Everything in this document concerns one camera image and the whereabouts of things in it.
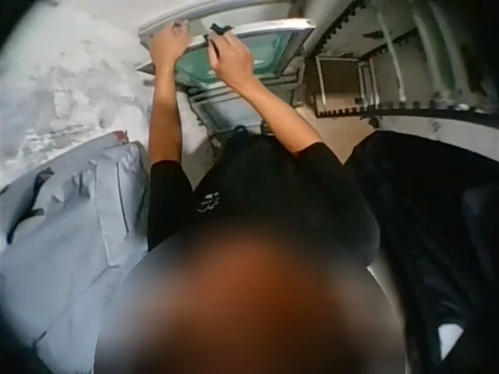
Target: black sleeve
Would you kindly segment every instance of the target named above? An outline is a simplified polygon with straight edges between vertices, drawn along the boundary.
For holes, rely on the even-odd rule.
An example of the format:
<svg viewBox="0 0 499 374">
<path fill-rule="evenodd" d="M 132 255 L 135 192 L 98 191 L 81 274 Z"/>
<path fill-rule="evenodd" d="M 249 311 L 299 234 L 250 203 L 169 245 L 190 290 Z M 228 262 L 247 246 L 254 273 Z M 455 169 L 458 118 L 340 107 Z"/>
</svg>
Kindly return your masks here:
<svg viewBox="0 0 499 374">
<path fill-rule="evenodd" d="M 180 164 L 160 161 L 150 171 L 147 241 L 151 251 L 189 226 L 193 218 L 193 189 Z"/>
<path fill-rule="evenodd" d="M 365 265 L 371 263 L 378 252 L 380 230 L 340 160 L 324 143 L 316 143 L 300 152 L 298 162 L 322 195 L 340 242 Z"/>
</svg>

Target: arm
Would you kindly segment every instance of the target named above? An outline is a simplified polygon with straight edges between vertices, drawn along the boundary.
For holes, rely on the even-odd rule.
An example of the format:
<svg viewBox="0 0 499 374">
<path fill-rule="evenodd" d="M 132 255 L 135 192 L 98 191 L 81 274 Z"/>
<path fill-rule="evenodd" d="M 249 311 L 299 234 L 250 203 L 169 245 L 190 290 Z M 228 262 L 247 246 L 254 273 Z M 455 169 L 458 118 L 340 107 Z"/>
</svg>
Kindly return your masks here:
<svg viewBox="0 0 499 374">
<path fill-rule="evenodd" d="M 175 91 L 175 63 L 190 42 L 189 25 L 171 23 L 156 35 L 150 55 L 156 67 L 153 111 L 149 131 L 149 155 L 152 164 L 180 161 L 182 130 Z"/>
<path fill-rule="evenodd" d="M 219 79 L 244 97 L 265 120 L 279 142 L 299 153 L 322 142 L 318 132 L 293 107 L 270 92 L 253 73 L 253 56 L 233 33 L 210 35 L 211 66 Z M 219 51 L 217 56 L 214 46 Z"/>
</svg>

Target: forearm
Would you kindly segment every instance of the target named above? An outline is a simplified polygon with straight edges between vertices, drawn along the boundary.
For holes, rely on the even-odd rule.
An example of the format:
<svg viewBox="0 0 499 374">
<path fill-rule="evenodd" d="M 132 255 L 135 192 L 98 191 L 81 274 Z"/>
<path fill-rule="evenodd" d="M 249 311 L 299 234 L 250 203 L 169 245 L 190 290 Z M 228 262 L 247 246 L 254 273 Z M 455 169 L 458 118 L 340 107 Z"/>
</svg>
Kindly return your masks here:
<svg viewBox="0 0 499 374">
<path fill-rule="evenodd" d="M 269 91 L 257 78 L 238 89 L 262 116 L 279 142 L 291 153 L 322 141 L 319 133 L 291 105 Z"/>
<path fill-rule="evenodd" d="M 149 155 L 158 161 L 180 161 L 182 130 L 175 91 L 175 67 L 157 72 L 149 131 Z"/>
</svg>

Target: hand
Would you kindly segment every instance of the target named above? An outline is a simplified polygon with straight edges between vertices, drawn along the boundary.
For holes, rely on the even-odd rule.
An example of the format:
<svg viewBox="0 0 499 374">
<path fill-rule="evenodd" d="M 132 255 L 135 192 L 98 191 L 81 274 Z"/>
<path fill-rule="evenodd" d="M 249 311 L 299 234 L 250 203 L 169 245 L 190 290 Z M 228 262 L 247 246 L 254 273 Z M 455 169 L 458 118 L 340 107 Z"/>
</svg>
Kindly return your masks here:
<svg viewBox="0 0 499 374">
<path fill-rule="evenodd" d="M 150 56 L 156 71 L 175 68 L 175 63 L 182 57 L 190 41 L 189 21 L 172 22 L 154 35 L 150 43 Z"/>
<path fill-rule="evenodd" d="M 250 50 L 232 32 L 229 31 L 224 36 L 220 36 L 211 31 L 208 44 L 211 67 L 217 77 L 227 86 L 241 93 L 246 87 L 259 82 L 253 71 L 253 56 Z"/>
</svg>

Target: left hand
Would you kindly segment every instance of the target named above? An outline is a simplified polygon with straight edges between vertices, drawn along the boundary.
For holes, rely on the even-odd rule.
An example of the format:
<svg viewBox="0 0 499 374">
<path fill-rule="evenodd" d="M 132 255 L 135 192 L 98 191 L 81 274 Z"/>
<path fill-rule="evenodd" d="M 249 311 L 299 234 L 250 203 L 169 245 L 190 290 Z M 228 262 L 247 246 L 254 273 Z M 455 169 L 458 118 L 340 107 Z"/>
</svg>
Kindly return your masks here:
<svg viewBox="0 0 499 374">
<path fill-rule="evenodd" d="M 186 51 L 190 41 L 189 21 L 187 20 L 172 22 L 154 35 L 150 43 L 150 56 L 156 71 L 173 69 L 175 63 Z"/>
</svg>

